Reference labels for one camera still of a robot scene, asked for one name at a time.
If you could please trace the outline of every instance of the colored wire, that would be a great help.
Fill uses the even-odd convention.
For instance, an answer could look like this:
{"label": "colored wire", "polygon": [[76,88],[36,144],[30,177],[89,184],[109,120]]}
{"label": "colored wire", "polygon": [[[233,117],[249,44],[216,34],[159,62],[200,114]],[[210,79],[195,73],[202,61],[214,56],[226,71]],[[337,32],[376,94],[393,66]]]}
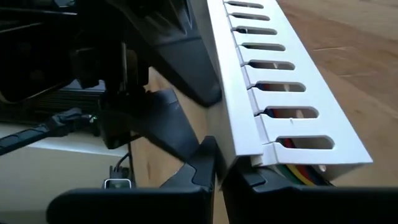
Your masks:
{"label": "colored wire", "polygon": [[[295,148],[294,143],[291,139],[284,139],[284,145],[285,147],[289,147],[289,148]],[[289,170],[299,179],[301,180],[305,185],[308,186],[315,186],[314,181],[311,180],[308,177],[308,174],[303,174],[302,172],[300,172],[296,166],[293,165],[287,165],[287,167],[289,168]]]}
{"label": "colored wire", "polygon": [[[263,84],[263,88],[268,89],[268,84]],[[265,114],[270,116],[271,118],[277,118],[278,112],[272,109],[266,109],[264,111]],[[282,144],[285,147],[295,148],[295,145],[291,139],[284,139]],[[305,184],[305,185],[333,185],[329,181],[325,180],[315,169],[311,166],[275,166],[276,170],[279,170],[282,175],[286,178],[292,180],[296,184]]]}
{"label": "colored wire", "polygon": [[298,179],[296,176],[294,176],[291,171],[286,167],[286,165],[276,165],[276,168],[285,176],[288,180],[295,184],[304,184],[300,179]]}
{"label": "colored wire", "polygon": [[305,178],[295,166],[293,165],[286,165],[286,166],[294,174],[294,176],[296,176],[305,185],[315,186],[315,184],[311,180]]}
{"label": "colored wire", "polygon": [[307,178],[308,180],[313,180],[310,176],[310,174],[308,173],[307,169],[305,166],[303,165],[296,165],[296,168],[298,169],[298,171],[300,171],[301,174],[303,174],[303,176],[305,178]]}
{"label": "colored wire", "polygon": [[322,186],[333,186],[328,180],[324,179],[312,166],[305,166],[308,174],[311,179],[314,180],[314,183]]}

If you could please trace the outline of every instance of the wooden floor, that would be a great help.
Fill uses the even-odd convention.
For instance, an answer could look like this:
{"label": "wooden floor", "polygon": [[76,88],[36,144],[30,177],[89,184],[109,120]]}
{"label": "wooden floor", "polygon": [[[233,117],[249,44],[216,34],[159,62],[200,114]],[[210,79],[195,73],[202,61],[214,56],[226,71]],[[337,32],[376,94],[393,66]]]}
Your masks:
{"label": "wooden floor", "polygon": [[[374,164],[336,185],[398,185],[398,3],[395,0],[280,0]],[[151,70],[152,90],[169,84]],[[177,92],[198,139],[206,134],[203,109]],[[134,145],[138,185],[156,187],[182,163],[141,139]],[[227,223],[217,192],[215,223]]]}

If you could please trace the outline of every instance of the rectangular slot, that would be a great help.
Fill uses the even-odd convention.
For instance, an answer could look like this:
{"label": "rectangular slot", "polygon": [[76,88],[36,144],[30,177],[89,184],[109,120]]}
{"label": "rectangular slot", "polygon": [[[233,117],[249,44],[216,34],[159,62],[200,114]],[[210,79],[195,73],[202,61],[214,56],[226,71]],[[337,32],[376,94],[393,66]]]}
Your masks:
{"label": "rectangular slot", "polygon": [[288,149],[321,149],[330,150],[334,147],[334,142],[328,136],[314,137],[294,137],[294,138],[277,138],[277,142],[281,143]]}
{"label": "rectangular slot", "polygon": [[254,87],[262,91],[305,92],[305,86],[301,83],[257,83]]}
{"label": "rectangular slot", "polygon": [[231,16],[240,18],[240,19],[256,19],[256,20],[260,20],[260,21],[270,21],[268,16],[252,15],[252,14],[246,14],[246,13],[240,13],[240,12],[234,12],[231,14]]}
{"label": "rectangular slot", "polygon": [[253,68],[261,69],[294,70],[295,68],[294,64],[290,62],[264,62],[251,60],[248,65]]}
{"label": "rectangular slot", "polygon": [[314,108],[272,108],[267,107],[264,114],[270,116],[271,118],[299,118],[299,119],[309,119],[317,118],[319,112]]}
{"label": "rectangular slot", "polygon": [[237,28],[233,28],[232,31],[236,31],[241,34],[258,34],[258,35],[277,35],[278,34],[278,32],[274,29],[245,27],[245,26],[238,26]]}
{"label": "rectangular slot", "polygon": [[243,47],[247,49],[257,50],[273,50],[273,51],[285,51],[285,46],[281,44],[255,44],[255,43],[243,43]]}
{"label": "rectangular slot", "polygon": [[230,4],[232,6],[241,6],[241,7],[252,7],[256,9],[263,9],[264,6],[258,3],[252,3],[252,2],[238,2],[238,1],[228,1],[226,2],[227,4]]}

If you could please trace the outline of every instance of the slotted cable tray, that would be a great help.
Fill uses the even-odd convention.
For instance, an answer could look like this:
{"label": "slotted cable tray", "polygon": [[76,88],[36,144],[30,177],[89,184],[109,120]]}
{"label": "slotted cable tray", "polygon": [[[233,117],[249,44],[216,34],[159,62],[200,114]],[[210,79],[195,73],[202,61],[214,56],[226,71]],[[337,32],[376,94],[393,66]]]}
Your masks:
{"label": "slotted cable tray", "polygon": [[[223,102],[208,111],[208,125],[224,170],[240,156],[251,156],[254,166],[352,165],[328,170],[332,179],[372,162],[277,1],[207,4],[213,35],[207,48],[223,89]],[[271,118],[266,109],[284,118]],[[297,148],[284,147],[281,138],[292,138]]]}

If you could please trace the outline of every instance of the yellow wire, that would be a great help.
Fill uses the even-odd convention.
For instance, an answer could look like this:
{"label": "yellow wire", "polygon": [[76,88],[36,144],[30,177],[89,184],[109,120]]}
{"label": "yellow wire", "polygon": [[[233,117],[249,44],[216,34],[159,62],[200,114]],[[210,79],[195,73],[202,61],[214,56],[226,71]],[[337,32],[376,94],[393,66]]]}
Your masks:
{"label": "yellow wire", "polygon": [[287,168],[289,168],[290,171],[299,179],[301,180],[305,185],[308,186],[316,186],[311,180],[308,180],[306,177],[304,177],[300,171],[293,165],[287,165]]}

